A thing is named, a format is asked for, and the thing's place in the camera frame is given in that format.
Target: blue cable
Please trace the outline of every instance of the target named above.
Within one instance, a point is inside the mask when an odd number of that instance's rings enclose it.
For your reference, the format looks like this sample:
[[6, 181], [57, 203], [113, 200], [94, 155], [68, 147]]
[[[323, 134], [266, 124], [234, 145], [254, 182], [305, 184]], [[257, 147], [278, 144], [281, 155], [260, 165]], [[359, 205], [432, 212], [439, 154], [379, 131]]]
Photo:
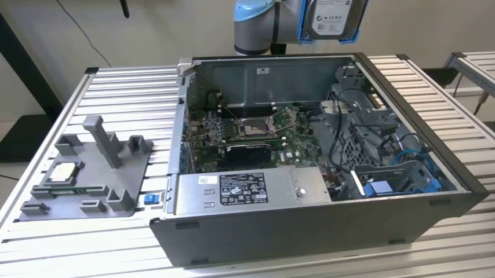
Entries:
[[429, 165], [429, 171], [432, 172], [433, 171], [433, 162], [431, 162], [429, 158], [424, 155], [424, 153], [421, 153], [420, 151], [417, 151], [416, 149], [405, 149], [403, 150], [395, 157], [393, 161], [392, 161], [392, 165], [396, 165], [396, 162], [399, 161], [399, 158], [409, 153], [409, 152], [413, 152], [413, 153], [417, 153], [427, 161], [428, 165]]

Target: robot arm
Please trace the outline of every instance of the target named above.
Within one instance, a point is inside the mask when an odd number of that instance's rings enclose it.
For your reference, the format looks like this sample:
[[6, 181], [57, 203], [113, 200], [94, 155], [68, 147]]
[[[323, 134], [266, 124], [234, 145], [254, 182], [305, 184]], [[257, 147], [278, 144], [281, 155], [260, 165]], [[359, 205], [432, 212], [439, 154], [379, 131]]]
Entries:
[[234, 50], [260, 55], [272, 43], [353, 43], [365, 5], [367, 0], [237, 0]]

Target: power cable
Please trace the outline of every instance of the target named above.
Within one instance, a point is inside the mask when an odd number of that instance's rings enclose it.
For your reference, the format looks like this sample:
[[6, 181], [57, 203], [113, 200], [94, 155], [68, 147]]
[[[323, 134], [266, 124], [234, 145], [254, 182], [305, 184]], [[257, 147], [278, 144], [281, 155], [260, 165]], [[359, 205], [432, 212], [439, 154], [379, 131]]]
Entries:
[[73, 23], [76, 24], [76, 26], [78, 27], [78, 30], [82, 32], [82, 35], [84, 35], [85, 39], [88, 40], [90, 47], [92, 47], [92, 48], [94, 49], [94, 51], [100, 54], [102, 60], [105, 60], [108, 67], [110, 67], [109, 61], [106, 60], [105, 56], [102, 56], [101, 52], [100, 52], [100, 51], [97, 50], [97, 48], [94, 47], [94, 45], [93, 45], [93, 43], [90, 42], [90, 39], [89, 39], [86, 33], [84, 32], [82, 28], [81, 28], [80, 25], [78, 25], [77, 21], [74, 20], [74, 18], [73, 18], [72, 15], [69, 14], [69, 12], [65, 10], [65, 8], [64, 8], [62, 4], [60, 3], [60, 1], [58, 1], [58, 0], [54, 0], [54, 1], [57, 2], [60, 8], [64, 10], [65, 14], [66, 14], [68, 17], [70, 18], [70, 20], [73, 21]]

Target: metal frame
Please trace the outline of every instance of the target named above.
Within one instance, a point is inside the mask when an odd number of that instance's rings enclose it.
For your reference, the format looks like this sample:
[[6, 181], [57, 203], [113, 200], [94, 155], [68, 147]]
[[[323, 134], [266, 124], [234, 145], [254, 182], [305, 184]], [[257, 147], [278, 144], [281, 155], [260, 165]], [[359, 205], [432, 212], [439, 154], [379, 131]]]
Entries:
[[[428, 81], [411, 61], [396, 56], [369, 59], [479, 182], [495, 193], [493, 133]], [[154, 141], [141, 193], [162, 190], [166, 177], [158, 174], [166, 172], [169, 146], [162, 124], [170, 111], [165, 99], [177, 90], [170, 84], [174, 79], [164, 76], [172, 75], [174, 68], [161, 67], [100, 69], [96, 76], [84, 76], [0, 211], [5, 215], [0, 227], [0, 273], [25, 277], [492, 277], [492, 194], [464, 216], [441, 220], [411, 244], [190, 269], [172, 267], [142, 221], [153, 214], [152, 207], [142, 206], [142, 202], [140, 211], [129, 218], [13, 222], [21, 198], [28, 196], [25, 186], [41, 178], [40, 172], [56, 155], [50, 153], [52, 139], [64, 130], [78, 132], [84, 113], [90, 111], [106, 111], [105, 119], [117, 135], [140, 128], [145, 138]], [[142, 120], [142, 126], [136, 127], [136, 120]]]
[[455, 68], [495, 97], [495, 52], [453, 52], [444, 67]]

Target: motherboard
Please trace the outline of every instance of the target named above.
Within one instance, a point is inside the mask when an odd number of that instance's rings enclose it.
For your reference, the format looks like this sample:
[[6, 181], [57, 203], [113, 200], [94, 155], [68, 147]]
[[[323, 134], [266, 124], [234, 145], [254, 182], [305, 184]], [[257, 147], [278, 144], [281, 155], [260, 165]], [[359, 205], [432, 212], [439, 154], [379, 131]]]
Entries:
[[257, 111], [221, 107], [190, 121], [189, 142], [197, 173], [282, 166], [327, 167], [321, 148], [297, 105]]

